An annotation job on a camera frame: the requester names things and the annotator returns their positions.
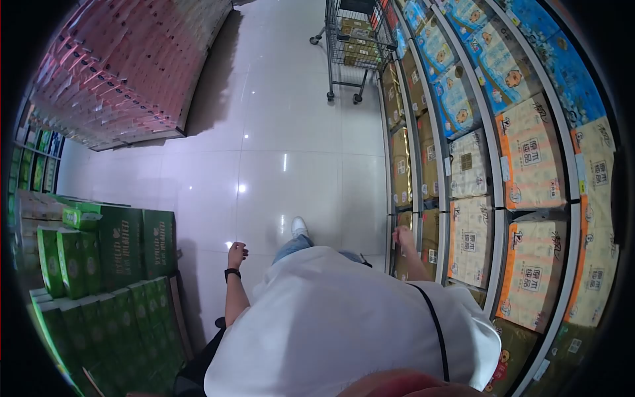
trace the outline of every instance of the white tiled floor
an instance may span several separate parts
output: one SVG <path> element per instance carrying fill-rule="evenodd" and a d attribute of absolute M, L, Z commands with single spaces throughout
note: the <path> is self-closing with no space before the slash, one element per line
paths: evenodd
<path fill-rule="evenodd" d="M 327 103 L 324 2 L 235 6 L 210 53 L 187 138 L 91 152 L 67 141 L 58 192 L 177 215 L 195 347 L 224 313 L 228 241 L 244 241 L 249 296 L 301 215 L 318 245 L 361 252 L 383 271 L 386 186 L 377 88 Z"/>

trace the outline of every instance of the hand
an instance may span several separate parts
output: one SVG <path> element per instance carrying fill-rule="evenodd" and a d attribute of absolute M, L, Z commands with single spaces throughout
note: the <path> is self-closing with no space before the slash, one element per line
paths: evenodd
<path fill-rule="evenodd" d="M 416 250 L 415 238 L 412 235 L 412 231 L 408 226 L 397 226 L 395 231 L 392 232 L 392 240 L 395 244 L 401 245 L 404 251 Z"/>
<path fill-rule="evenodd" d="M 245 248 L 244 243 L 235 242 L 229 249 L 227 255 L 227 268 L 239 269 L 241 263 L 249 256 L 249 250 Z"/>

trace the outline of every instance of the white t-shirt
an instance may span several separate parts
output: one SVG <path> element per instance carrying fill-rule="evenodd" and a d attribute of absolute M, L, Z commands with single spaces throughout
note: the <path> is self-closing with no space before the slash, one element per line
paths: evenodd
<path fill-rule="evenodd" d="M 429 296 L 450 382 L 483 390 L 500 338 L 469 291 L 409 281 Z M 316 246 L 275 263 L 205 373 L 212 396 L 335 396 L 372 372 L 412 368 L 443 380 L 439 338 L 413 286 Z"/>

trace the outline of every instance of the black shoulder strap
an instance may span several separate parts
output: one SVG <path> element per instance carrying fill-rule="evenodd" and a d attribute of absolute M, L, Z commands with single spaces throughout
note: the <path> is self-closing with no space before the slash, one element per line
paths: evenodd
<path fill-rule="evenodd" d="M 428 298 L 428 295 L 421 288 L 417 287 L 414 284 L 409 284 L 409 283 L 406 283 L 406 284 L 411 285 L 415 287 L 417 290 L 419 290 L 421 295 L 424 296 L 425 303 L 427 303 L 428 307 L 430 308 L 430 314 L 432 315 L 434 326 L 437 329 L 437 335 L 439 336 L 439 345 L 441 346 L 441 361 L 443 363 L 443 380 L 445 380 L 446 382 L 449 382 L 450 372 L 448 371 L 448 356 L 446 355 L 446 352 L 445 352 L 445 341 L 443 340 L 443 332 L 441 332 L 441 325 L 439 324 L 439 318 L 437 318 L 436 316 L 436 312 L 434 311 L 432 302 L 430 301 L 430 298 Z"/>

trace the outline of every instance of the jeans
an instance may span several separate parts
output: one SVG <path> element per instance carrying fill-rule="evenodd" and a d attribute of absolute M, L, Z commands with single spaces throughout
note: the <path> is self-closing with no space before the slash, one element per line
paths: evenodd
<path fill-rule="evenodd" d="M 274 258 L 272 265 L 276 263 L 277 261 L 281 260 L 282 258 L 284 258 L 285 256 L 289 255 L 290 253 L 294 253 L 296 251 L 300 251 L 300 250 L 303 250 L 304 248 L 309 248 L 314 245 L 315 244 L 313 244 L 313 241 L 311 241 L 311 239 L 305 236 L 304 234 L 299 235 L 298 238 L 292 238 L 289 241 L 287 241 L 285 245 L 280 247 L 278 252 L 276 252 L 276 257 Z M 357 262 L 361 264 L 364 263 L 359 257 L 359 255 L 357 255 L 356 253 L 352 253 L 350 251 L 338 251 L 338 252 L 344 255 L 345 257 L 347 257 L 348 259 L 352 260 L 353 262 Z"/>

